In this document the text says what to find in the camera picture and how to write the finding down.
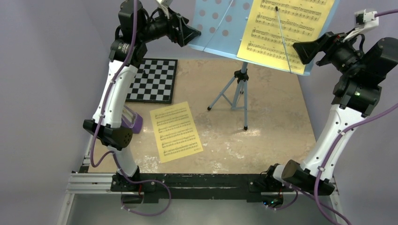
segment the white wall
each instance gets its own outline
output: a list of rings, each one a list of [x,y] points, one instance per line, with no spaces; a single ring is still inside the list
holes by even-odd
[[[80,0],[0,1],[1,224],[56,223],[108,52]]]
[[[355,11],[375,8],[382,12],[398,8],[391,0],[341,0],[329,30],[334,33],[347,32],[353,28]],[[380,26],[366,34],[367,51],[383,37],[398,38],[398,15],[380,18]],[[315,66],[310,77],[300,77],[311,123],[318,137],[326,123],[333,87],[340,73],[331,66]],[[398,102],[398,68],[387,75],[381,101],[372,116]],[[385,118],[364,125],[353,135],[336,166],[335,176],[341,193],[345,215],[352,224],[396,224],[398,214],[398,111]]]
[[[108,49],[115,38],[115,29],[119,25],[118,12],[121,0],[82,0],[86,5],[87,12],[92,23],[97,28],[99,37]],[[157,8],[155,0],[141,0],[149,15]],[[170,6],[175,12],[191,21],[195,9],[195,0],[173,0]],[[199,52],[187,46],[181,48],[178,44],[172,43],[167,37],[152,41],[146,44],[148,53],[146,58],[167,58],[167,59],[198,59],[198,58],[220,58],[206,52]]]

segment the black and white checkered board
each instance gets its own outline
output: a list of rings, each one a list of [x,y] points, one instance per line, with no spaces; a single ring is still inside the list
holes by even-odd
[[[126,101],[171,104],[177,60],[144,59]]]

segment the yellow sheet music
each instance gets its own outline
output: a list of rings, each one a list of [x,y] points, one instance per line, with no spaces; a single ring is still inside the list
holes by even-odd
[[[275,10],[278,6],[291,70],[303,74],[305,65],[292,45],[316,40],[333,4],[334,0],[253,0],[237,56],[289,70]]]
[[[150,111],[162,163],[203,151],[188,102]]]

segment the beige work surface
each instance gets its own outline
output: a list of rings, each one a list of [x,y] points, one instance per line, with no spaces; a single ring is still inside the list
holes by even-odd
[[[249,64],[248,127],[243,130],[243,110],[231,110],[220,98],[211,111],[207,107],[242,63],[236,60],[179,60],[173,103],[187,101],[203,152],[160,163],[150,110],[163,104],[128,103],[144,119],[133,135],[130,150],[143,173],[260,173],[275,163],[301,162],[315,144],[307,109],[296,75]],[[226,91],[233,99],[237,82]],[[243,95],[239,104],[243,105]],[[95,161],[107,151],[97,140]],[[115,163],[107,156],[93,173],[114,173]]]

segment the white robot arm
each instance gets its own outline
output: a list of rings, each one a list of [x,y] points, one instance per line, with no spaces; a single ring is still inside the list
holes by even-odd
[[[375,14],[376,11],[366,10],[355,13],[357,26],[347,34],[327,32],[315,41],[293,44],[303,64],[311,62],[318,52],[324,52],[325,56],[316,65],[331,63],[342,76],[333,90],[335,98],[329,118],[314,149],[301,164],[290,160],[286,165],[273,166],[272,176],[276,180],[313,194],[321,171],[319,194],[333,192],[330,181],[335,165],[355,129],[343,131],[371,114],[380,99],[382,88],[378,84],[398,63],[398,40],[395,38],[380,39],[366,54],[352,46],[359,34],[378,26]]]
[[[129,149],[132,130],[121,126],[122,110],[127,91],[147,52],[145,44],[167,36],[173,43],[183,47],[201,35],[200,31],[187,25],[188,19],[168,7],[171,0],[157,2],[161,10],[155,11],[159,14],[156,18],[153,18],[154,13],[152,16],[148,15],[140,1],[136,2],[136,9],[131,0],[126,0],[121,4],[120,26],[116,28],[115,41],[111,45],[107,83],[95,114],[91,120],[85,120],[83,123],[85,130],[93,134],[94,138],[100,139],[102,144],[114,153],[120,168],[128,177],[132,177],[138,167]],[[135,27],[131,23],[133,20],[137,23]]]

